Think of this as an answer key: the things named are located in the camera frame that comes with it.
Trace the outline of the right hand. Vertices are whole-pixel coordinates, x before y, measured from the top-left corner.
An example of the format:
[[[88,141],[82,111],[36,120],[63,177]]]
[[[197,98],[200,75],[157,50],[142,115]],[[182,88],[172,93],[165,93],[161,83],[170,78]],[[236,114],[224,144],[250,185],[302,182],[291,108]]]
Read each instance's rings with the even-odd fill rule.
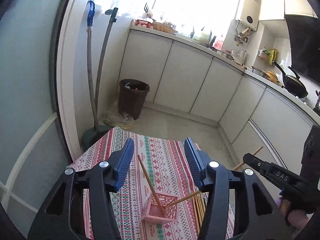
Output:
[[[304,229],[310,220],[304,210],[291,210],[291,202],[283,197],[276,199],[276,205],[289,224],[299,231]]]

